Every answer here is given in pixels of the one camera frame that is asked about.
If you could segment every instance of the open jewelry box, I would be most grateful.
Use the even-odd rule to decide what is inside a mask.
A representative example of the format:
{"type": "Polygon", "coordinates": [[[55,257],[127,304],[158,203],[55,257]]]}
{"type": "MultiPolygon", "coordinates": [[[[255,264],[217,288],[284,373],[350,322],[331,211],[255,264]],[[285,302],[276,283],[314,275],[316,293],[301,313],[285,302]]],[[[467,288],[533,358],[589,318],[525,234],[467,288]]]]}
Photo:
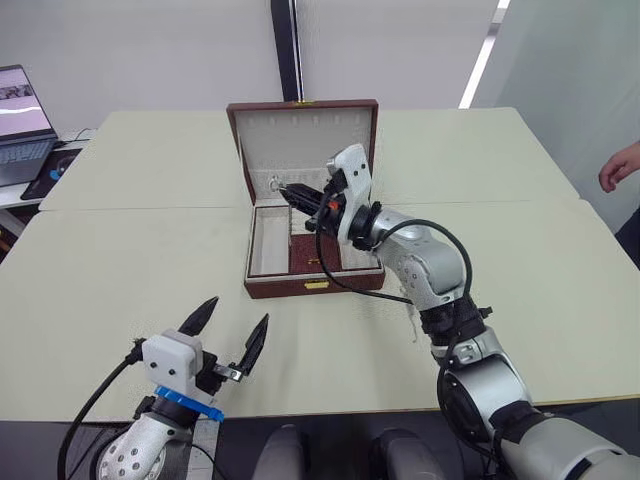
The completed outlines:
{"type": "MultiPolygon", "coordinates": [[[[291,209],[274,181],[322,190],[327,160],[361,143],[373,169],[378,103],[375,100],[233,103],[231,130],[254,205],[244,284],[252,298],[343,291],[322,272],[307,215],[291,209]]],[[[325,262],[335,277],[377,290],[384,268],[367,252],[322,239],[325,262]]]]}

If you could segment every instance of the silver robot arm segment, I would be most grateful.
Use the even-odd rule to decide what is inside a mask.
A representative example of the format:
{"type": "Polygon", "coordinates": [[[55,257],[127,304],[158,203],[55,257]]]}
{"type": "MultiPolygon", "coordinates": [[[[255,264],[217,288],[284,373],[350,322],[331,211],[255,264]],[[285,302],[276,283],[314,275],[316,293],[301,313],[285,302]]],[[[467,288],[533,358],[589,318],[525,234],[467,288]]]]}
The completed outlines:
{"type": "Polygon", "coordinates": [[[364,148],[352,145],[329,160],[324,194],[301,184],[280,191],[292,207],[313,215],[313,228],[371,251],[398,276],[431,338],[441,367],[439,402],[454,433],[470,446],[490,445],[503,470],[521,480],[639,478],[640,459],[533,407],[524,381],[484,324],[491,309],[477,308],[465,292],[470,272],[456,250],[423,225],[385,235],[411,217],[369,202],[366,165],[364,148]],[[334,203],[329,213],[321,211],[328,199],[334,203]]]}

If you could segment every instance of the white table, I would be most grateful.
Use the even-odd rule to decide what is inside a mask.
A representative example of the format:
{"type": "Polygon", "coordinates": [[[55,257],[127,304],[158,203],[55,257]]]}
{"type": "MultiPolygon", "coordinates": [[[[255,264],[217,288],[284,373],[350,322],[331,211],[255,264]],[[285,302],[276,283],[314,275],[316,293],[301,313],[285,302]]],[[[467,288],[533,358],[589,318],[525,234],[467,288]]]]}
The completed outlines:
{"type": "MultiPolygon", "coordinates": [[[[383,203],[578,198],[514,109],[381,110],[376,145],[383,203]]],[[[245,205],[224,112],[118,112],[41,209],[245,205]]]]}
{"type": "MultiPolygon", "coordinates": [[[[637,396],[640,274],[581,200],[405,205],[447,226],[474,264],[473,295],[538,403],[637,396]]],[[[0,265],[3,420],[70,420],[130,339],[177,327],[213,295],[201,335],[238,360],[265,312],[251,377],[225,384],[232,417],[435,408],[436,364],[406,307],[355,294],[252,300],[249,209],[44,212],[0,265]]],[[[388,274],[385,290],[398,292],[388,274]]],[[[130,418],[151,391],[138,365],[90,420],[130,418]]]]}
{"type": "MultiPolygon", "coordinates": [[[[82,147],[85,145],[85,142],[91,140],[94,132],[95,129],[85,129],[80,132],[71,132],[63,135],[61,140],[69,143],[57,150],[70,150],[82,147]]],[[[25,207],[27,205],[37,205],[42,201],[42,198],[32,198],[29,200],[23,200],[20,198],[29,186],[29,183],[30,182],[0,187],[0,225],[4,226],[16,236],[20,236],[20,234],[22,234],[24,224],[11,215],[8,209],[14,207],[25,207]]]]}

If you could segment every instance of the person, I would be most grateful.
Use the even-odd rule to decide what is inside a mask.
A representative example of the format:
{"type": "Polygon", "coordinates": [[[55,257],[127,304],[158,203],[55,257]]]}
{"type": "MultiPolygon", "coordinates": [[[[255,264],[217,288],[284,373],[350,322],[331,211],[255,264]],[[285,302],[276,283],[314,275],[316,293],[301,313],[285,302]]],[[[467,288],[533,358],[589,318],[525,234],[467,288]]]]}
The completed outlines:
{"type": "MultiPolygon", "coordinates": [[[[640,142],[620,150],[604,164],[598,175],[600,186],[605,192],[611,193],[618,183],[637,170],[640,170],[640,142]]],[[[616,239],[640,269],[640,207],[618,230],[616,239]]]]}

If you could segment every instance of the laptop keyboard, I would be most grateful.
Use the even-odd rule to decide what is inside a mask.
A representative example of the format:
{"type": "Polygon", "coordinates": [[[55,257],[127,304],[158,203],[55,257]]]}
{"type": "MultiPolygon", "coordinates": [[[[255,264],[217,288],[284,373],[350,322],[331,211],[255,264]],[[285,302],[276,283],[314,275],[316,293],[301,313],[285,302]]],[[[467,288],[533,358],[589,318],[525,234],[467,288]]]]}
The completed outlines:
{"type": "Polygon", "coordinates": [[[42,142],[0,147],[0,165],[42,158],[42,155],[44,155],[44,152],[50,144],[51,142],[49,140],[44,140],[42,142]]]}

